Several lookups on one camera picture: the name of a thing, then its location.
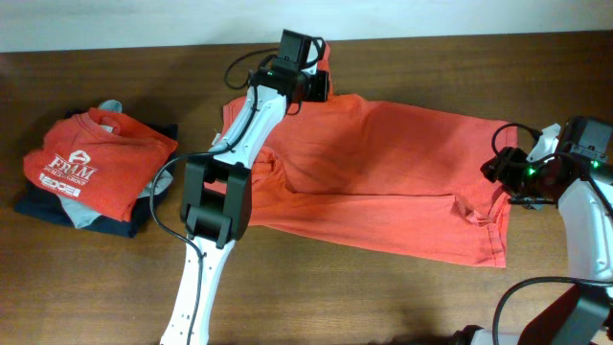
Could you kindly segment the plain red t-shirt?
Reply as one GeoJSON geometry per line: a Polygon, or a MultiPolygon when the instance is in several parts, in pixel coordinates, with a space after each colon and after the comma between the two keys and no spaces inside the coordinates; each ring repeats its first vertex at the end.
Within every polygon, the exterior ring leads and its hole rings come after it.
{"type": "Polygon", "coordinates": [[[330,94],[294,107],[252,169],[252,225],[456,265],[506,265],[511,208],[481,167],[514,128],[330,94]]]}

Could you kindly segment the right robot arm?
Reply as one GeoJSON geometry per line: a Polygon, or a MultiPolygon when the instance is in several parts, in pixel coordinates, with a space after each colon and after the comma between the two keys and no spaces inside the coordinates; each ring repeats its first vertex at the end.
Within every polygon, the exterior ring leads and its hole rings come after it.
{"type": "Polygon", "coordinates": [[[570,274],[515,284],[499,300],[490,328],[466,326],[449,338],[451,344],[590,344],[598,332],[612,332],[612,166],[607,161],[612,125],[578,116],[564,126],[528,131],[534,139],[530,152],[496,149],[481,172],[501,183],[515,205],[556,206],[565,226],[570,274]],[[500,332],[510,297],[545,283],[569,289],[521,333],[500,332]]]}

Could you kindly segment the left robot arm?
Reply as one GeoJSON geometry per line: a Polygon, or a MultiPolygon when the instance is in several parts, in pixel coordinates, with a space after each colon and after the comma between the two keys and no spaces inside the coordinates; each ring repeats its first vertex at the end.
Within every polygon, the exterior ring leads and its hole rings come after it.
{"type": "Polygon", "coordinates": [[[182,155],[185,232],[172,236],[185,243],[186,256],[162,345],[208,342],[222,270],[251,218],[253,164],[292,105],[327,99],[329,74],[318,66],[326,50],[322,37],[283,31],[242,83],[243,106],[225,133],[209,150],[182,155]]]}

